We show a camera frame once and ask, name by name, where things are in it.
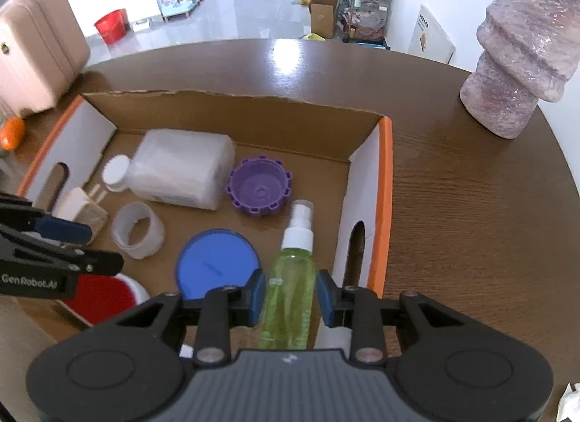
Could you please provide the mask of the blue round lid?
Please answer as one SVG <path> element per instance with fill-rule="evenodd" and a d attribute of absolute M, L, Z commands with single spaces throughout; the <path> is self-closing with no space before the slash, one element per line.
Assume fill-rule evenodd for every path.
<path fill-rule="evenodd" d="M 243 235 L 213 228 L 186 243 L 176 261 L 175 279 L 184 298 L 201 299 L 217 287 L 244 286 L 259 268 L 258 253 Z"/>

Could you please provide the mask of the white power adapter plug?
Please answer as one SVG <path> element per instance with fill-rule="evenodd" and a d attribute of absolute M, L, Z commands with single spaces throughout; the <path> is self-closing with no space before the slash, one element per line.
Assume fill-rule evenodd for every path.
<path fill-rule="evenodd" d="M 88 226 L 91 231 L 88 243 L 92 244 L 109 218 L 109 214 L 100 204 L 107 192 L 108 190 L 101 185 L 94 185 L 89 192 L 81 187 L 75 187 L 53 209 L 52 214 L 59 219 Z"/>

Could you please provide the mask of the green spray bottle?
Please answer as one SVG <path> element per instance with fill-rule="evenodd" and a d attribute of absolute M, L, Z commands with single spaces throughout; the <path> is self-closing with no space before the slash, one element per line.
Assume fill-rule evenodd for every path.
<path fill-rule="evenodd" d="M 266 286 L 261 349 L 305 349 L 308 345 L 316 282 L 313 218 L 311 202 L 292 203 L 289 224 Z"/>

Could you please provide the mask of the translucent white plastic container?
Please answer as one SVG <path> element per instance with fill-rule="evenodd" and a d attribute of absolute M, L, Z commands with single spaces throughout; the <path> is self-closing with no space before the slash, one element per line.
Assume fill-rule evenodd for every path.
<path fill-rule="evenodd" d="M 235 145 L 227 135 L 151 129 L 132 157 L 126 182 L 145 200 L 214 211 L 234 163 Z"/>

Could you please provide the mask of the orange fruit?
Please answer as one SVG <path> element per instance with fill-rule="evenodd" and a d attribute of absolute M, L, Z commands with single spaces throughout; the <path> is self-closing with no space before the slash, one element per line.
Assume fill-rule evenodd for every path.
<path fill-rule="evenodd" d="M 9 117 L 0 129 L 0 146 L 15 151 L 26 137 L 26 124 L 20 117 Z"/>

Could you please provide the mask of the white jar lid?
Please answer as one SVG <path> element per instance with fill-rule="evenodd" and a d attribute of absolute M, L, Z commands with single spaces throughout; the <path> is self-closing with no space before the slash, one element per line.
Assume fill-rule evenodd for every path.
<path fill-rule="evenodd" d="M 126 179 L 130 165 L 131 159 L 126 155 L 116 155 L 105 164 L 101 179 L 108 190 L 122 192 L 128 188 Z"/>

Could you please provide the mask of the red cardboard box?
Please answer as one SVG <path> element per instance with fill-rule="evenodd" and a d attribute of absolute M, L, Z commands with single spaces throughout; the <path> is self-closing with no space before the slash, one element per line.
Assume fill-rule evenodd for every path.
<path fill-rule="evenodd" d="M 384 291 L 392 124 L 371 112 L 183 91 L 75 99 L 18 193 L 90 227 L 124 266 L 89 273 L 59 304 L 97 325 L 165 291 L 186 299 L 300 267 L 294 311 L 307 346 L 339 346 L 314 303 L 314 275 Z"/>

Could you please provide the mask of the purple ridged lid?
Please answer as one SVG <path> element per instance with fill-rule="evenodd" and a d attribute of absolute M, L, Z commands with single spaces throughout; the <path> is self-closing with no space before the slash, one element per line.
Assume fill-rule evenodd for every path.
<path fill-rule="evenodd" d="M 240 213 L 252 217 L 272 216 L 290 198 L 292 178 L 282 161 L 258 156 L 242 160 L 230 172 L 225 192 Z"/>

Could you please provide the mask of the pink suitcase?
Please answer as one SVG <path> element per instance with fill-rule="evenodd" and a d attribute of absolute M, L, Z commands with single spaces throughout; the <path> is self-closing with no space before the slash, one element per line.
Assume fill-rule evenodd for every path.
<path fill-rule="evenodd" d="M 1 6 L 1 105 L 17 117 L 56 107 L 90 57 L 68 0 Z"/>

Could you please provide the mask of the red plastic basin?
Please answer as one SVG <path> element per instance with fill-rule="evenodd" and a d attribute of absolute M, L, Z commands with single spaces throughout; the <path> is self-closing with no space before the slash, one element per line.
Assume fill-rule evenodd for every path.
<path fill-rule="evenodd" d="M 113 45 L 124 38 L 129 31 L 129 20 L 125 9 L 116 9 L 94 23 L 105 44 Z"/>

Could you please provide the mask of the brown cardboard carton floor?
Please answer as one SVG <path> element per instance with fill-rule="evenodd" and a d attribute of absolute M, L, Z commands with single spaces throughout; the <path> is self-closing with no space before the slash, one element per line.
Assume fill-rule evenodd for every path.
<path fill-rule="evenodd" d="M 311 0 L 309 11 L 311 31 L 325 39 L 332 39 L 335 34 L 338 0 Z"/>

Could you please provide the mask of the white board leaning wall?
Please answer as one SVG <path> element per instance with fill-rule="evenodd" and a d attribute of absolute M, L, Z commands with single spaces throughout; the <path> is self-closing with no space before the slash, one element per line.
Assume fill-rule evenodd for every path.
<path fill-rule="evenodd" d="M 446 65 L 455 54 L 455 45 L 424 5 L 420 6 L 407 53 Z"/>

